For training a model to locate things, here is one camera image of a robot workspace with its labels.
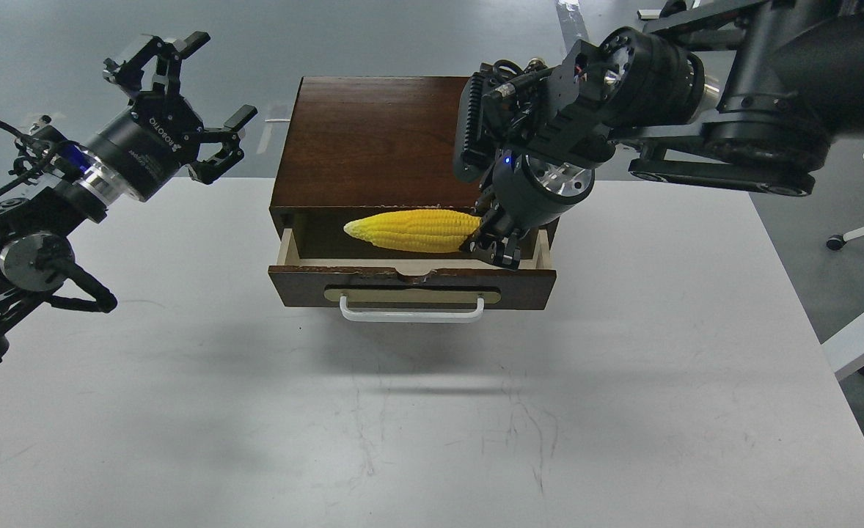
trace white table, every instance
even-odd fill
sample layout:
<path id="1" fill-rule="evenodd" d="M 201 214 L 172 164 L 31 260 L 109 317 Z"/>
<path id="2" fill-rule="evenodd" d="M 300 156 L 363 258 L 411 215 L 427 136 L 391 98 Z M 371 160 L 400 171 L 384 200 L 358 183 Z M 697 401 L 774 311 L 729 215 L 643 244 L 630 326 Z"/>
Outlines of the white table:
<path id="1" fill-rule="evenodd" d="M 0 365 L 0 526 L 864 526 L 864 438 L 746 194 L 599 183 L 543 312 L 282 307 L 270 180 L 73 236 L 120 297 Z"/>

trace black robotic arm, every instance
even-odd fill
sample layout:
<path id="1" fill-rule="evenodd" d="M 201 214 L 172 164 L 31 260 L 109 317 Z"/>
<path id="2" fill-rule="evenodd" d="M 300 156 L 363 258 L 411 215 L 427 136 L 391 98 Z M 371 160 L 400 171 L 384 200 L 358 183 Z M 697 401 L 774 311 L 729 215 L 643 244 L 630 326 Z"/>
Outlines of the black robotic arm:
<path id="1" fill-rule="evenodd" d="M 643 31 L 579 41 L 552 69 L 472 74 L 453 171 L 480 181 L 476 258 L 516 268 L 519 241 L 582 201 L 617 144 L 644 180 L 803 197 L 835 138 L 864 137 L 864 0 L 678 4 Z M 697 56 L 716 50 L 736 53 L 721 92 Z"/>
<path id="2" fill-rule="evenodd" d="M 103 77 L 129 104 L 84 144 L 67 140 L 49 118 L 28 133 L 0 121 L 20 154 L 10 171 L 14 180 L 0 188 L 0 361 L 7 331 L 43 303 L 90 312 L 116 307 L 116 297 L 74 260 L 67 235 L 78 225 L 103 221 L 120 195 L 148 200 L 183 166 L 210 184 L 244 156 L 242 129 L 254 107 L 244 105 L 223 127 L 206 129 L 180 94 L 181 62 L 209 40 L 203 32 L 184 40 L 141 36 L 103 61 Z M 143 69 L 153 58 L 153 83 L 143 89 Z M 201 144 L 218 143 L 217 154 L 197 160 Z M 54 295 L 67 280 L 90 299 Z"/>

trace corn cob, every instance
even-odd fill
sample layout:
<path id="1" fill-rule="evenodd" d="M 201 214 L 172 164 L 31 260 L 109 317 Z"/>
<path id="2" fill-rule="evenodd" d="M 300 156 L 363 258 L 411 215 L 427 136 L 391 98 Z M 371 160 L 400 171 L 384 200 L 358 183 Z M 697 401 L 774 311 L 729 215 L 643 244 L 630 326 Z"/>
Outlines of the corn cob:
<path id="1" fill-rule="evenodd" d="M 349 221 L 344 232 L 377 247 L 418 253 L 452 253 L 480 218 L 456 210 L 396 210 Z"/>

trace open drawer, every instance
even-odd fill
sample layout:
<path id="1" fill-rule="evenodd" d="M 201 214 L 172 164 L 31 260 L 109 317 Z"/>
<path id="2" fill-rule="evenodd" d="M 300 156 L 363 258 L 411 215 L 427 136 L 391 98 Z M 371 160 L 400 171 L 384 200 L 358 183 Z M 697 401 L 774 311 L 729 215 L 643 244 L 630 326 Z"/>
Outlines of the open drawer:
<path id="1" fill-rule="evenodd" d="M 342 219 L 296 225 L 282 230 L 268 269 L 286 307 L 337 307 L 345 296 L 361 307 L 455 309 L 482 297 L 489 309 L 541 310 L 556 281 L 546 230 L 526 239 L 520 269 L 507 271 L 465 254 L 376 248 L 347 237 Z"/>
<path id="2" fill-rule="evenodd" d="M 462 77 L 301 80 L 270 213 L 281 238 L 268 269 L 287 307 L 540 310 L 556 281 L 555 225 L 521 243 L 518 271 L 468 254 L 376 248 L 347 221 L 389 210 L 470 213 L 480 191 L 452 174 Z"/>

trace drawer handle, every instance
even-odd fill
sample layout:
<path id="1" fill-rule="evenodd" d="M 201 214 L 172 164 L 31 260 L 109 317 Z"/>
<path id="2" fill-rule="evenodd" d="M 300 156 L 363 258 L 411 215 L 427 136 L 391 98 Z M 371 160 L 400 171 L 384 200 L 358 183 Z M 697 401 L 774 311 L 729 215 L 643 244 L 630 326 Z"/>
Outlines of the drawer handle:
<path id="1" fill-rule="evenodd" d="M 347 294 L 341 295 L 339 304 L 344 318 L 357 322 L 475 322 L 485 313 L 485 298 L 481 295 L 473 312 L 361 312 L 348 308 Z"/>

